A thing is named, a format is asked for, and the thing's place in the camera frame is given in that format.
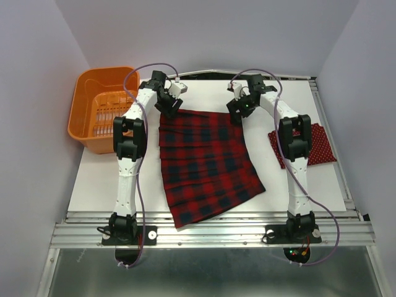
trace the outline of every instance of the fabric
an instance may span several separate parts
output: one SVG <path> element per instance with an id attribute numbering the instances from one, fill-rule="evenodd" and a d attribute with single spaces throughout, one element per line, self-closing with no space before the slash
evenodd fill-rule
<path id="1" fill-rule="evenodd" d="M 336 162 L 337 159 L 334 157 L 332 148 L 330 146 L 329 140 L 327 139 L 326 132 L 324 128 L 319 124 L 313 124 L 312 127 L 312 150 L 308 157 L 308 166 L 316 164 L 324 164 L 330 162 Z M 275 131 L 268 134 L 271 146 L 275 152 L 277 159 L 279 161 L 280 167 L 285 169 L 285 164 L 280 156 L 278 149 L 277 136 Z"/>
<path id="2" fill-rule="evenodd" d="M 228 113 L 179 110 L 160 118 L 160 159 L 175 227 L 219 215 L 265 191 L 242 126 Z"/>

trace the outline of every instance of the aluminum frame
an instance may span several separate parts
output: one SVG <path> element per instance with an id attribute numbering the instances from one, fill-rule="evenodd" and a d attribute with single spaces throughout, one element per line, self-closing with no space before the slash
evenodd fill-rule
<path id="1" fill-rule="evenodd" d="M 208 72 L 220 72 L 226 74 L 236 74 L 237 71 L 206 70 L 194 71 L 181 74 L 191 75 Z M 312 95 L 319 113 L 321 122 L 328 135 L 333 153 L 339 160 L 337 149 L 329 129 L 327 119 L 323 110 L 319 91 L 315 80 L 305 76 L 280 75 L 286 80 L 308 80 L 311 86 Z M 335 212 L 341 229 L 341 246 L 366 246 L 369 258 L 372 263 L 374 273 L 378 281 L 379 288 L 383 296 L 392 296 L 389 283 L 382 268 L 379 258 L 374 230 L 370 222 L 363 222 L 361 214 L 356 210 L 352 200 L 350 190 L 346 184 L 345 174 L 340 162 L 334 164 L 338 182 L 344 188 L 345 212 Z M 64 248 L 114 248 L 101 245 L 101 235 L 96 227 L 105 225 L 111 214 L 109 212 L 68 212 L 65 220 L 56 224 L 50 243 L 50 249 L 46 260 L 43 275 L 37 296 L 47 296 L 54 277 L 56 263 L 60 249 Z M 316 212 L 317 223 L 321 229 L 323 242 L 313 244 L 315 246 L 333 246 L 337 232 L 334 222 L 326 212 Z M 211 218 L 199 224 L 190 225 L 176 231 L 170 213 L 147 213 L 147 224 L 158 227 L 157 245 L 147 248 L 271 248 L 289 247 L 290 245 L 277 244 L 268 245 L 261 242 L 265 234 L 265 226 L 269 224 L 284 223 L 286 211 L 280 212 L 227 212 L 223 215 Z M 142 221 L 142 214 L 137 214 L 137 221 Z M 118 246 L 117 248 L 131 248 L 130 246 Z"/>

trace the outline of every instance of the screw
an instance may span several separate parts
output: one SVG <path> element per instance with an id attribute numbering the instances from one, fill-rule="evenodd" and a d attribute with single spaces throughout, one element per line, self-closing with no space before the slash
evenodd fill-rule
<path id="1" fill-rule="evenodd" d="M 148 238 L 150 238 L 151 240 L 157 238 L 157 232 L 155 232 L 155 231 L 150 231 L 150 232 L 148 233 Z"/>
<path id="2" fill-rule="evenodd" d="M 315 238 L 319 238 L 319 237 L 321 237 L 321 232 L 319 231 L 319 229 L 314 229 L 314 231 L 312 232 L 312 235 Z"/>
<path id="3" fill-rule="evenodd" d="M 265 233 L 266 233 L 267 237 L 270 238 L 270 239 L 275 237 L 275 232 L 272 229 L 266 230 Z"/>

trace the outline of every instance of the polka dot fabric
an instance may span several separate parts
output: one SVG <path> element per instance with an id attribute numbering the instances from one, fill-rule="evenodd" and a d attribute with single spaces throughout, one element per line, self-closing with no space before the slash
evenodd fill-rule
<path id="1" fill-rule="evenodd" d="M 326 132 L 324 128 L 319 124 L 313 124 L 312 126 L 312 150 L 308 157 L 308 166 L 316 164 L 324 164 L 336 162 L 337 159 L 334 157 L 332 148 L 330 146 L 329 140 L 327 139 Z M 278 142 L 275 131 L 268 134 L 271 146 L 277 156 L 280 167 L 285 169 L 285 164 L 282 161 L 282 157 L 278 151 Z"/>

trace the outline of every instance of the glass panel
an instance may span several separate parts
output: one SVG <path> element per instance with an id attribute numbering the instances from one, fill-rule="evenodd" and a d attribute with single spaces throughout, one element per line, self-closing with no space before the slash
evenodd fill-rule
<path id="1" fill-rule="evenodd" d="M 314 248 L 311 261 L 330 248 Z M 146 249 L 139 266 L 117 267 L 112 249 L 65 249 L 50 296 L 380 296 L 365 247 L 297 267 L 283 249 Z"/>

